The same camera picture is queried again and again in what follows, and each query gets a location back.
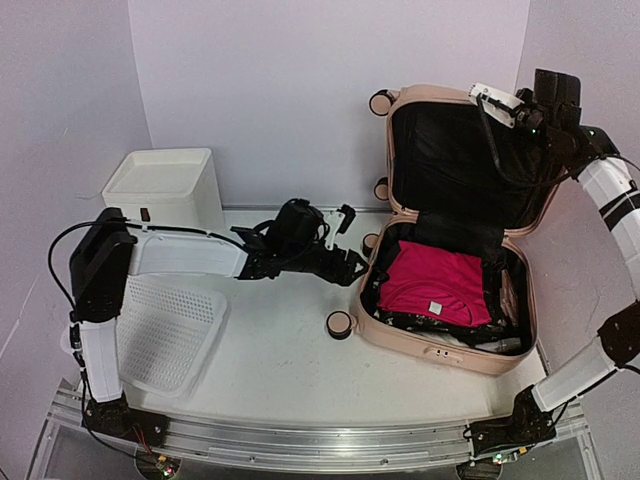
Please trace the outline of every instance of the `pink shirt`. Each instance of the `pink shirt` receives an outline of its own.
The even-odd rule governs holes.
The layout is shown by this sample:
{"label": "pink shirt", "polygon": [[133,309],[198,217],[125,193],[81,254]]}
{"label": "pink shirt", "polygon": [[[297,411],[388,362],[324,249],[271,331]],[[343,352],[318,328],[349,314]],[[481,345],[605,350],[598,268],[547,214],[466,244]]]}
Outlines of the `pink shirt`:
{"label": "pink shirt", "polygon": [[482,260],[400,241],[400,253],[380,288],[388,312],[426,315],[462,327],[491,322],[482,288]]}

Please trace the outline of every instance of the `white storage bin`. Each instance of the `white storage bin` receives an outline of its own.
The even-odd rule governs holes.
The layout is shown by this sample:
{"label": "white storage bin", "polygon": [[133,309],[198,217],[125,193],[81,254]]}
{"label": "white storage bin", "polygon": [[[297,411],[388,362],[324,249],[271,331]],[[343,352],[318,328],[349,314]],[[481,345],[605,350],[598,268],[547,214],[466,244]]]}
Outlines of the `white storage bin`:
{"label": "white storage bin", "polygon": [[208,148],[140,150],[124,159],[102,191],[109,207],[157,225],[225,228]]}

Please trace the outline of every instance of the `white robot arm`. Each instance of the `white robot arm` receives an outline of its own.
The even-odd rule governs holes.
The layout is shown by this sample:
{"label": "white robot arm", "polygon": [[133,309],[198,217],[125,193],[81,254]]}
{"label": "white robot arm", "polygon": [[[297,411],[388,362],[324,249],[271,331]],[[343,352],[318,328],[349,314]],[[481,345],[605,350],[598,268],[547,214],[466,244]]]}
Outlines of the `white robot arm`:
{"label": "white robot arm", "polygon": [[[622,252],[636,295],[636,301],[609,318],[598,336],[573,358],[520,392],[512,415],[470,425],[474,453],[482,458],[498,449],[516,450],[552,439],[555,409],[597,387],[640,353],[640,195],[606,134],[579,125],[580,82],[576,77],[536,70],[533,92],[525,89],[513,96],[476,84],[469,98],[481,115],[490,115],[509,128],[543,135],[549,153],[567,168],[565,176],[577,180],[600,210]],[[485,133],[492,135],[486,122]],[[496,161],[497,152],[492,153]]]}
{"label": "white robot arm", "polygon": [[245,242],[241,244],[212,232],[127,223],[119,209],[104,210],[88,223],[91,228],[70,260],[70,341],[90,393],[87,426],[135,440],[132,425],[137,425],[150,445],[161,442],[145,424],[162,425],[166,417],[130,409],[118,373],[116,321],[128,276],[213,274],[257,280],[292,271],[351,285],[366,272],[367,263],[356,252],[338,248],[335,237],[345,233],[354,218],[347,205],[325,217],[308,201],[293,199],[275,220],[232,228]]}

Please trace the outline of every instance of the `white wall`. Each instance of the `white wall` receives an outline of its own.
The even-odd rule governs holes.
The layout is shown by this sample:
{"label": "white wall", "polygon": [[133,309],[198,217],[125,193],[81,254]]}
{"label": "white wall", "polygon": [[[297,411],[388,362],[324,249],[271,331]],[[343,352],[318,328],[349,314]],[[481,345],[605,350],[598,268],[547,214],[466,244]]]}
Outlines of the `white wall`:
{"label": "white wall", "polygon": [[[126,0],[0,2],[0,45],[0,466],[18,479],[61,376],[77,375],[47,247],[98,214],[106,180],[150,138]],[[65,279],[75,241],[59,251]]]}
{"label": "white wall", "polygon": [[512,89],[528,0],[130,0],[153,145],[215,152],[223,202],[378,205],[380,88]]}
{"label": "white wall", "polygon": [[[536,67],[582,80],[583,123],[605,129],[640,163],[640,3],[634,0],[532,0],[518,75],[530,86]],[[567,184],[530,238],[538,294],[546,305],[540,334],[554,367],[602,322],[633,300],[622,258],[591,201]],[[584,399],[608,479],[640,478],[640,379],[623,372]]]}

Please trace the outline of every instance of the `mesh basket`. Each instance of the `mesh basket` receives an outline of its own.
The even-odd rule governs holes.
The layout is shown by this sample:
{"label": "mesh basket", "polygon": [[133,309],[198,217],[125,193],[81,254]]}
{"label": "mesh basket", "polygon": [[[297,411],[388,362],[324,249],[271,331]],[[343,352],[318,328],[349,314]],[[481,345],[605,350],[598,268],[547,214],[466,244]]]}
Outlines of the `mesh basket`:
{"label": "mesh basket", "polygon": [[129,278],[117,324],[122,379],[167,398],[190,392],[226,308],[219,292],[185,290],[149,276]]}

